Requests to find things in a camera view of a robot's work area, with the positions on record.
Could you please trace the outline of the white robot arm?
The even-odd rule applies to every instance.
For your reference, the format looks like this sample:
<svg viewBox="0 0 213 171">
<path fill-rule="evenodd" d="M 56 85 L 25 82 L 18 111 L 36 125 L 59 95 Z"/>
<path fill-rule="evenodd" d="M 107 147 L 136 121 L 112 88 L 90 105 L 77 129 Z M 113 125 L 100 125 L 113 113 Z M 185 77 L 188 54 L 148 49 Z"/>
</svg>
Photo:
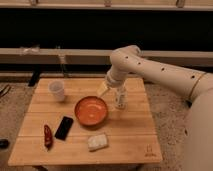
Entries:
<svg viewBox="0 0 213 171">
<path fill-rule="evenodd" d="M 182 171 L 213 171 L 213 74 L 147 60 L 136 45 L 115 49 L 99 96 L 121 87 L 129 73 L 165 86 L 192 103 L 186 123 Z"/>
</svg>

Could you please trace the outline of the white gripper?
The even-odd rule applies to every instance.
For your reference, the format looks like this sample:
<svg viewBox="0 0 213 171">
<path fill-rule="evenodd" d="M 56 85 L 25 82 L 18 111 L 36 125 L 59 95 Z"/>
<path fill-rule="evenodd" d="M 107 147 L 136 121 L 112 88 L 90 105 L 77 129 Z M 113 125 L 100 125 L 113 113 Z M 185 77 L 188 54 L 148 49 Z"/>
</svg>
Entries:
<svg viewBox="0 0 213 171">
<path fill-rule="evenodd" d="M 125 82 L 125 76 L 121 73 L 108 71 L 106 74 L 105 82 L 103 82 L 97 90 L 97 95 L 99 97 L 102 97 L 105 93 L 107 93 L 109 91 L 109 87 L 116 88 L 122 86 Z"/>
</svg>

